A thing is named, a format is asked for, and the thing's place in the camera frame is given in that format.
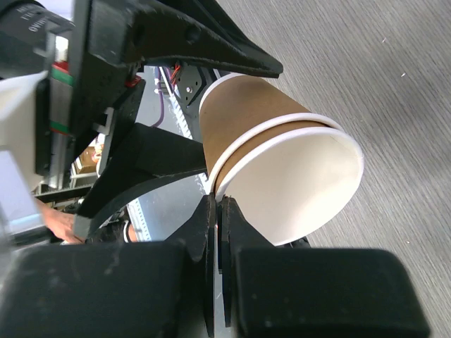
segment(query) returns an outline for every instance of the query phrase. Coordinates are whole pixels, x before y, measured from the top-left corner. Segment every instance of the human hand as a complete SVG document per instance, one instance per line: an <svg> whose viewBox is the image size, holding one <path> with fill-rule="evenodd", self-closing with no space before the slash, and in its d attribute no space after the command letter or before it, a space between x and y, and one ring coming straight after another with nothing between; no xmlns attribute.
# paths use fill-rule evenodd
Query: human hand
<svg viewBox="0 0 451 338"><path fill-rule="evenodd" d="M54 210L42 202L38 202L38 205L41 209L45 225L55 236L71 244L81 244L84 242L81 238L73 234L74 215Z"/></svg>

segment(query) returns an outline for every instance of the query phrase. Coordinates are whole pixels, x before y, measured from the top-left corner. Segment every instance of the black metal bracket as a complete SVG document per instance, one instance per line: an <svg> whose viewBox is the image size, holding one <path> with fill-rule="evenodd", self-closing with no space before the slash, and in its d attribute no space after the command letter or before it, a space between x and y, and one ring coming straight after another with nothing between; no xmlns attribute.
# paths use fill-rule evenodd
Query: black metal bracket
<svg viewBox="0 0 451 338"><path fill-rule="evenodd" d="M202 144L135 123L86 196L75 217L74 232L90 237L110 215L133 199L205 172Z"/></svg>
<svg viewBox="0 0 451 338"><path fill-rule="evenodd" d="M125 93L113 105L113 118L108 135L105 136L104 149L100 160L99 173L102 174L114 152L131 131L136 121L142 93L146 82L140 80L134 87L127 88Z"/></svg>
<svg viewBox="0 0 451 338"><path fill-rule="evenodd" d="M214 0L94 0L91 22L89 52L111 64L184 61L255 76L283 72Z"/></svg>

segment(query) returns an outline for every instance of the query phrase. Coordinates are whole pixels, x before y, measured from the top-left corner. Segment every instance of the white cup rim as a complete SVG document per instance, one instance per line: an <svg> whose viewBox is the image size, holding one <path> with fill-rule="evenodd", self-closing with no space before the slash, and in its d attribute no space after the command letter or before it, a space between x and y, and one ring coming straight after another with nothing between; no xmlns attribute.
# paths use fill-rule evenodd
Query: white cup rim
<svg viewBox="0 0 451 338"><path fill-rule="evenodd" d="M360 182L362 180L362 175L364 172L364 155L363 155L362 148L360 147L360 145L357 143L357 141L354 138L352 138L351 136L349 136L342 130L327 128L327 127L308 127L308 128L291 130L289 132L280 134L280 135L264 142L263 144L260 144L257 148L251 150L241 160L239 160L237 162L237 164L235 164L233 166L233 168L228 172L228 174L224 177L224 179L221 182L221 184L219 185L218 191L216 193L216 201L219 202L222 200L222 198L227 190L227 187L230 184L230 182L233 180L233 178L241 171L241 169L243 169L249 162L254 160L257 156L259 156L263 152L267 151L268 149L270 149L274 146L277 146L278 144L281 144L282 142L285 142L289 139L294 139L297 137L312 136L312 135L325 135L325 136L344 138L350 142L353 149L357 153L356 157L357 157L358 165L359 165L359 173L358 173L358 177L356 178L356 180L354 182L354 187L352 188L352 194L350 194L348 200L346 200L346 201L343 200L343 202L344 202L343 206L345 206L351 200L352 196L354 196L354 194L357 191L357 189L360 185ZM302 238L304 236L307 236L308 234L311 234L313 231L319 229L324 224L319 225L319 227L316 227L314 229L313 228L309 228L309 229L305 228L305 232L300 232L300 234L301 234L300 236L296 236L296 238L290 237L290 238L284 239L280 243L273 243L273 244L274 245L283 245L286 243L293 242L299 238Z"/></svg>

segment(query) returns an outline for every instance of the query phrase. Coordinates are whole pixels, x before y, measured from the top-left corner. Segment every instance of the brown paper cup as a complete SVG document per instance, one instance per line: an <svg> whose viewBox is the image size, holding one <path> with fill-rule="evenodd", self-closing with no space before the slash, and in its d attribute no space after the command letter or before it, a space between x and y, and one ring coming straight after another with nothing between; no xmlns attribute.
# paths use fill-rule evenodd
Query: brown paper cup
<svg viewBox="0 0 451 338"><path fill-rule="evenodd" d="M221 78L202 98L199 120L210 192L237 199L275 245L327 223L359 186L358 143L260 78Z"/></svg>

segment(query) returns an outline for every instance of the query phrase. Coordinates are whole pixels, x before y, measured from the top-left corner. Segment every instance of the cardboard box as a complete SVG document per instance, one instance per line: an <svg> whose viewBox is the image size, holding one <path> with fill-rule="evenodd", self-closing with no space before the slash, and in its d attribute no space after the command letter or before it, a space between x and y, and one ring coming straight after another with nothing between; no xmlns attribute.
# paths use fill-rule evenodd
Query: cardboard box
<svg viewBox="0 0 451 338"><path fill-rule="evenodd" d="M96 172L96 163L92 160L92 156L95 154L95 148L93 146L87 147L80 156L75 160L75 171L77 174L87 174Z"/></svg>

